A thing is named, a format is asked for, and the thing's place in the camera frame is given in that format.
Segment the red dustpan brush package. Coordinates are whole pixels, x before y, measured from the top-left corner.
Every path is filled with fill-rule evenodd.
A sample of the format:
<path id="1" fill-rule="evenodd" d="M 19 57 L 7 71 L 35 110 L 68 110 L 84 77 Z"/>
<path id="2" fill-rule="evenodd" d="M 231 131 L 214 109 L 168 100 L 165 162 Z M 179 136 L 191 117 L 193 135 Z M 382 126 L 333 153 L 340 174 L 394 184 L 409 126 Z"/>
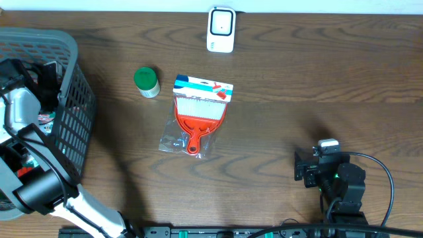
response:
<path id="1" fill-rule="evenodd" d="M 232 84 L 177 75 L 159 150 L 206 158 L 224 122 L 233 89 Z"/>

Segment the green lid white jar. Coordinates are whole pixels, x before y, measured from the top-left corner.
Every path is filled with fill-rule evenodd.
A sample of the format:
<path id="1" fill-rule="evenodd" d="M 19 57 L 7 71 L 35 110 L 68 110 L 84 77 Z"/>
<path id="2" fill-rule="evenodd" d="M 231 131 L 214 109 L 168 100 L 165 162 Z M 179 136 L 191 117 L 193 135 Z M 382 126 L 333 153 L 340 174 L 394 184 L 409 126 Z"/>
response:
<path id="1" fill-rule="evenodd" d="M 134 74 L 134 83 L 145 98 L 156 97 L 161 90 L 157 75 L 150 67 L 139 68 Z"/>

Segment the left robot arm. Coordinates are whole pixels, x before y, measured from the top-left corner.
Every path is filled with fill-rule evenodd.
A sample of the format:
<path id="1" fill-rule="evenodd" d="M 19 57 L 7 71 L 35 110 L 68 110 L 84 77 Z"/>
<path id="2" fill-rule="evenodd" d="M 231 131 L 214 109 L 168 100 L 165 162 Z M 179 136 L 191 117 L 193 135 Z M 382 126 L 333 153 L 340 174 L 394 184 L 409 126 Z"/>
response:
<path id="1" fill-rule="evenodd" d="M 1 190 L 23 213 L 74 223 L 93 237 L 143 237 L 81 185 L 80 173 L 39 127 L 59 106 L 58 63 L 1 62 Z"/>

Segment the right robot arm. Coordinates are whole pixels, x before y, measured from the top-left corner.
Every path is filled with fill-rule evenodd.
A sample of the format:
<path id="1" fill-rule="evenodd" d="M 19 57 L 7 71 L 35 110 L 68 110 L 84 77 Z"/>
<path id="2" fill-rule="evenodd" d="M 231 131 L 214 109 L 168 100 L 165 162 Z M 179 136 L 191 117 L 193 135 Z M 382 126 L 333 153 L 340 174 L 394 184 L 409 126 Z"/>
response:
<path id="1" fill-rule="evenodd" d="M 342 152 L 294 152 L 294 179 L 305 187 L 321 191 L 320 207 L 323 223 L 367 225 L 362 197 L 365 192 L 365 171 L 350 162 Z"/>

